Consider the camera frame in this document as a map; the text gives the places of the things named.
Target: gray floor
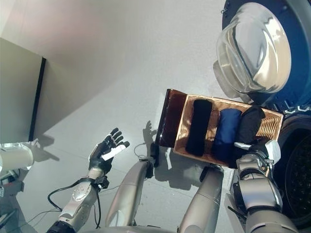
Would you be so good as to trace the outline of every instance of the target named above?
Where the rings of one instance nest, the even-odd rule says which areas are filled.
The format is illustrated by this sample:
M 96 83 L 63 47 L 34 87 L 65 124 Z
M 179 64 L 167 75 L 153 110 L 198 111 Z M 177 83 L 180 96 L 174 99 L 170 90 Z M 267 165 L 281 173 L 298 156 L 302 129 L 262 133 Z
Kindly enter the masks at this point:
M 86 174 L 96 143 L 119 127 L 131 143 L 113 161 L 110 188 L 146 154 L 142 130 L 159 123 L 167 88 L 223 97 L 212 70 L 224 0 L 1 0 L 1 37 L 47 58 L 36 123 L 35 164 L 17 195 L 23 219 L 52 209 L 47 194 Z M 203 163 L 163 149 L 145 182 L 136 221 L 176 230 Z M 223 193 L 231 170 L 225 171 Z M 103 218 L 116 188 L 100 194 Z M 70 191 L 56 194 L 63 206 Z M 45 232 L 58 213 L 20 232 Z M 93 212 L 83 230 L 95 227 Z M 231 233 L 222 203 L 218 233 Z

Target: blue folded cloth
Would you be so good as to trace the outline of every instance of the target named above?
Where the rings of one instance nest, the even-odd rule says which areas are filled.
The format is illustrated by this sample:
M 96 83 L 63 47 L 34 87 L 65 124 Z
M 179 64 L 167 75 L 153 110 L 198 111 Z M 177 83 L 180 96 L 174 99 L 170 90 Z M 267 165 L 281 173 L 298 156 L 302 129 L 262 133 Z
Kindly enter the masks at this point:
M 233 144 L 241 120 L 241 114 L 240 110 L 233 108 L 220 111 L 220 119 L 212 146 L 212 153 L 215 158 L 226 162 L 233 153 Z

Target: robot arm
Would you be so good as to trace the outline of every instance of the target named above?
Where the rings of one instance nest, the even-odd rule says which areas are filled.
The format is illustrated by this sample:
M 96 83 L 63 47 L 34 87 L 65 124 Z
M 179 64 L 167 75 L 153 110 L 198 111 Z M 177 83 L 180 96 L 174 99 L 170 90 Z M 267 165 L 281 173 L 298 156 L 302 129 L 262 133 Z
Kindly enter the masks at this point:
M 278 143 L 236 146 L 248 150 L 237 160 L 239 181 L 233 184 L 236 206 L 247 215 L 246 233 L 298 233 L 281 213 L 282 198 L 273 180 L 273 166 L 280 159 Z
M 69 203 L 62 210 L 58 221 L 47 231 L 48 233 L 75 233 L 83 227 L 92 205 L 99 200 L 99 190 L 109 185 L 105 174 L 111 170 L 113 157 L 129 146 L 129 142 L 121 142 L 122 139 L 121 132 L 115 128 L 103 142 L 96 145 L 89 156 L 87 176 L 76 182 L 78 185 Z

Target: folded clothing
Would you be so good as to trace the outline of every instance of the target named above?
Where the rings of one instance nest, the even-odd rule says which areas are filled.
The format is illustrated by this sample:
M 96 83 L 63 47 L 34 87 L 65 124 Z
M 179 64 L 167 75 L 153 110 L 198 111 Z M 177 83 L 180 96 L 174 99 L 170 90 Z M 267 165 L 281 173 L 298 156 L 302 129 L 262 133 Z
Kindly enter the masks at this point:
M 220 119 L 212 146 L 212 153 L 215 158 L 226 162 L 232 155 L 241 113 L 240 110 L 233 108 L 220 111 Z
M 260 106 L 254 105 L 247 109 L 242 114 L 235 141 L 250 145 L 254 144 L 256 134 L 261 125 L 261 119 L 264 118 L 265 114 Z M 237 168 L 236 160 L 241 158 L 245 152 L 245 150 L 235 147 L 229 160 L 229 167 Z
M 195 100 L 193 102 L 193 115 L 186 151 L 190 154 L 202 156 L 205 149 L 205 136 L 207 132 L 212 103 L 208 100 Z
M 249 144 L 255 140 L 255 136 L 261 125 L 261 119 L 265 118 L 263 110 L 254 105 L 247 109 L 241 117 L 240 126 L 236 135 L 236 142 Z

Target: wire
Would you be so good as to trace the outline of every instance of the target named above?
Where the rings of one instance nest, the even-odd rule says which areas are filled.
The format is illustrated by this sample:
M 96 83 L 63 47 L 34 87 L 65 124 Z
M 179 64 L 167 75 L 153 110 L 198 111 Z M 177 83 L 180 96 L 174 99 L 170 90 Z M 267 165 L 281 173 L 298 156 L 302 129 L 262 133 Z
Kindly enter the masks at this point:
M 33 223 L 32 223 L 32 227 L 35 228 L 35 226 L 37 226 L 44 218 L 45 216 L 47 215 L 48 213 L 45 213 L 43 215 L 41 215 L 40 217 L 38 216 L 37 220 L 34 220 Z
M 246 217 L 243 214 L 239 213 L 238 211 L 233 209 L 231 206 L 228 206 L 228 209 L 231 210 L 232 212 L 234 212 L 238 218 L 240 218 L 246 222 Z
M 136 148 L 139 147 L 139 146 L 142 146 L 142 145 L 146 145 L 146 143 L 145 143 L 145 142 L 144 142 L 144 143 L 140 143 L 140 144 L 138 144 L 137 146 L 134 147 L 134 154 L 135 154 L 139 159 L 142 159 L 142 158 L 145 158 L 145 157 L 146 157 L 146 156 L 143 155 L 143 154 L 138 155 L 138 154 L 136 153 Z
M 97 196 L 97 202 L 98 202 L 99 217 L 98 217 L 98 222 L 96 223 L 96 221 L 95 221 L 95 223 L 96 223 L 96 229 L 98 229 L 98 228 L 100 228 L 99 224 L 101 223 L 101 218 L 102 218 L 101 202 L 99 201 L 98 191 L 96 191 L 96 196 Z
M 56 189 L 54 191 L 52 191 L 49 195 L 48 195 L 48 201 L 49 203 L 54 206 L 56 209 L 58 209 L 59 211 L 63 211 L 62 208 L 60 208 L 58 205 L 56 205 L 52 200 L 51 200 L 51 195 L 53 195 L 54 193 L 57 193 L 57 192 L 60 192 L 60 191 L 63 191 L 63 190 L 66 190 L 66 189 L 69 189 L 69 188 L 72 188 L 72 187 L 75 187 L 80 181 L 76 181 L 75 183 L 73 183 L 72 185 L 70 186 L 67 186 L 67 187 L 64 187 L 64 188 L 59 188 L 59 189 Z
M 112 187 L 112 188 L 105 189 L 105 190 L 103 190 L 102 192 L 100 192 L 100 194 L 102 194 L 102 193 L 104 193 L 104 192 L 106 192 L 106 191 L 109 191 L 109 190 L 112 190 L 112 189 L 118 188 L 118 187 L 120 187 L 120 185 L 115 186 L 115 187 Z
M 17 227 L 17 228 L 15 228 L 15 229 L 9 231 L 8 233 L 13 232 L 13 231 L 15 231 L 15 230 L 18 230 L 18 229 L 22 228 L 23 226 L 25 226 L 25 225 L 27 225 L 28 223 L 30 223 L 31 221 L 33 221 L 33 220 L 34 220 L 36 217 L 38 217 L 39 215 L 44 214 L 44 213 L 50 213 L 50 212 L 60 212 L 60 211 L 59 211 L 59 210 L 54 210 L 54 209 L 53 209 L 53 210 L 48 210 L 48 211 L 40 212 L 39 214 L 37 214 L 36 216 L 34 216 L 32 219 L 30 219 L 28 222 L 24 223 L 24 224 L 21 225 L 20 227 Z
M 282 189 L 280 189 L 273 177 L 273 172 L 274 172 L 274 168 L 270 169 L 270 180 L 272 181 L 272 183 L 276 186 L 276 188 L 278 189 L 278 191 L 280 192 L 281 198 L 283 199 L 284 197 L 284 192 Z
M 96 220 L 96 207 L 95 207 L 95 204 L 93 204 L 93 207 L 94 207 L 94 220 L 95 220 L 95 224 L 97 226 L 97 220 Z

